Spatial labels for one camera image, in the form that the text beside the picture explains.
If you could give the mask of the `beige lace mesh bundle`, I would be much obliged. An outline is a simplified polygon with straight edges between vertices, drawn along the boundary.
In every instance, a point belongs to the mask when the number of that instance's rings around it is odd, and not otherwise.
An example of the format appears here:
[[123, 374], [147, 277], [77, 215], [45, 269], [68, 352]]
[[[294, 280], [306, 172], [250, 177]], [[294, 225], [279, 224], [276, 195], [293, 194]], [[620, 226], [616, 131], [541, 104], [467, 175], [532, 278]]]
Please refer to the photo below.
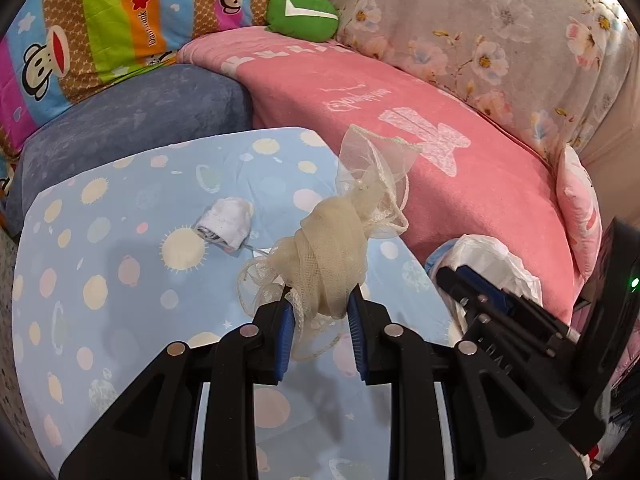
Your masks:
[[320, 200], [293, 235], [242, 267], [236, 289], [247, 315], [279, 298], [292, 304], [293, 360], [318, 358], [341, 339], [348, 297], [366, 280], [369, 240], [408, 230], [409, 171], [421, 152], [420, 144], [399, 136], [350, 126], [335, 195]]

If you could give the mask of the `pink bed blanket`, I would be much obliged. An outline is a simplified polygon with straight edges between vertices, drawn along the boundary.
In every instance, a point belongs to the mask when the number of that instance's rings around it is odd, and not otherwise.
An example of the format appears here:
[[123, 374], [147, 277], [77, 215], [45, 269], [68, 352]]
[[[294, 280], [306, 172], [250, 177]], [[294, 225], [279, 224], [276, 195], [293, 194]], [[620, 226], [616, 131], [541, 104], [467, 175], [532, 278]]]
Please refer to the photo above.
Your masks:
[[463, 234], [498, 238], [540, 279], [544, 307], [572, 316], [580, 281], [548, 165], [450, 94], [336, 42], [245, 27], [195, 39], [178, 61], [239, 81], [258, 128], [314, 130], [339, 148], [350, 126], [422, 148], [404, 240], [425, 259]]

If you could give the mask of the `grey floral quilt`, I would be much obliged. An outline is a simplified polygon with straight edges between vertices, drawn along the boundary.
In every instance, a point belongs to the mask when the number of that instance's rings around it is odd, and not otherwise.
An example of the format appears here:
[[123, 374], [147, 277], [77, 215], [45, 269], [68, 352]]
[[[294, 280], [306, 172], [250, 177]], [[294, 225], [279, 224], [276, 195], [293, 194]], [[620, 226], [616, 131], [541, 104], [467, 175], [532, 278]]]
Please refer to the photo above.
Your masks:
[[639, 47], [617, 0], [330, 0], [336, 38], [445, 90], [548, 162], [581, 148]]

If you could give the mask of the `green checkmark round cushion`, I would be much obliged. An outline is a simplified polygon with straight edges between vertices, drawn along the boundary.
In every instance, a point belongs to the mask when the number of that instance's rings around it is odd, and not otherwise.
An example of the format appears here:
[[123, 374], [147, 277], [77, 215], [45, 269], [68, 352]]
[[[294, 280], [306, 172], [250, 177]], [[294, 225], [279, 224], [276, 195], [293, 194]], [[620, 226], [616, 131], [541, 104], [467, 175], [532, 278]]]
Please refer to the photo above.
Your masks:
[[340, 17], [330, 0], [269, 0], [266, 21], [270, 32], [325, 42], [336, 34]]

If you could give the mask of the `blue grey cushion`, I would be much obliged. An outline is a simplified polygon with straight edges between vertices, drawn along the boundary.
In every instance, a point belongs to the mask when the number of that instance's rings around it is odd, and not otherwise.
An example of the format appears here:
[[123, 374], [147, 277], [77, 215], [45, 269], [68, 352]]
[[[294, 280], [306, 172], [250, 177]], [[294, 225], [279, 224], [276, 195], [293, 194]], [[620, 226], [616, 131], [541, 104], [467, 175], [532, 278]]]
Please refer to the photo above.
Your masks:
[[9, 196], [9, 236], [23, 229], [37, 195], [108, 162], [168, 144], [252, 128], [250, 92], [190, 64], [134, 76], [66, 110], [23, 146]]

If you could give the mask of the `white plastic trash bag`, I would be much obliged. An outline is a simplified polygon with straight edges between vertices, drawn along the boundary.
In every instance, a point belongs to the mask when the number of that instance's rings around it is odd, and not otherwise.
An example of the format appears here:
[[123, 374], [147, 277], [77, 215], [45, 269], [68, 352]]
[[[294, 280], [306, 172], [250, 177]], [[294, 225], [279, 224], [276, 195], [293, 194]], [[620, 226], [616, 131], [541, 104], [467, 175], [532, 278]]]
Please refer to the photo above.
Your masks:
[[516, 296], [525, 296], [537, 304], [542, 304], [540, 279], [526, 270], [522, 259], [512, 254], [503, 242], [495, 237], [477, 234], [465, 234], [448, 240], [426, 259], [424, 268], [450, 313], [450, 344], [458, 342], [468, 326], [460, 304], [447, 296], [436, 284], [436, 273], [442, 266], [449, 266], [454, 270], [459, 266], [469, 266], [498, 289], [504, 288], [514, 292]]

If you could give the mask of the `colourful monkey striped quilt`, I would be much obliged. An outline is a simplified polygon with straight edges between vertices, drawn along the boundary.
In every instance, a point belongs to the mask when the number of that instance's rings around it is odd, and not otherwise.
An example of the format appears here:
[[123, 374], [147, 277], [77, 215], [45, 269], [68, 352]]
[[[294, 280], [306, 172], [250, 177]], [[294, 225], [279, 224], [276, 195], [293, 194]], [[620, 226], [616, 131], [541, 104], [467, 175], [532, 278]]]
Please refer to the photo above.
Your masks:
[[264, 24], [269, 0], [25, 0], [1, 39], [1, 187], [38, 129], [189, 40]]

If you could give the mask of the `beige curtain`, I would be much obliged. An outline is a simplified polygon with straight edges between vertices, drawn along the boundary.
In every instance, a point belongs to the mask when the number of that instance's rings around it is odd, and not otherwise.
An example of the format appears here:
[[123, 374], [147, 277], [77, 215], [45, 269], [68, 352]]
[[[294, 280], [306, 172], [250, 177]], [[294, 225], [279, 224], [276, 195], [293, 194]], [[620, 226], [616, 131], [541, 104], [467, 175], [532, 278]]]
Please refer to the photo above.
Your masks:
[[596, 190], [603, 224], [639, 226], [639, 117], [610, 110], [580, 154]]

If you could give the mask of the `pink white pillow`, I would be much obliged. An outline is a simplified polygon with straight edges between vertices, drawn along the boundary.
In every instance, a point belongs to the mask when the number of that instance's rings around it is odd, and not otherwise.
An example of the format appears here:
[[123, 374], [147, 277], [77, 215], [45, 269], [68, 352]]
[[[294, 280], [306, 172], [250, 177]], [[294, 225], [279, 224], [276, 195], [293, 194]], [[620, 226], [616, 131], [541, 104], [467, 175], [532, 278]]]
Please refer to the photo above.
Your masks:
[[588, 171], [574, 148], [564, 146], [556, 168], [556, 197], [577, 269], [588, 281], [597, 265], [602, 220]]

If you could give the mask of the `white crumpled cloth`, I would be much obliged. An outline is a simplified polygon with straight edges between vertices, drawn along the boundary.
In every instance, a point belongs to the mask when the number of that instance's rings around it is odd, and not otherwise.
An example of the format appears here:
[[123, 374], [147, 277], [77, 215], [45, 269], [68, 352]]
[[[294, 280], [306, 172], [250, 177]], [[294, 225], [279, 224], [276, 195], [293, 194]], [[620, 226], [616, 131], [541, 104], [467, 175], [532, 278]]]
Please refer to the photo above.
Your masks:
[[250, 235], [253, 205], [244, 198], [218, 198], [194, 223], [193, 231], [209, 244], [237, 252]]

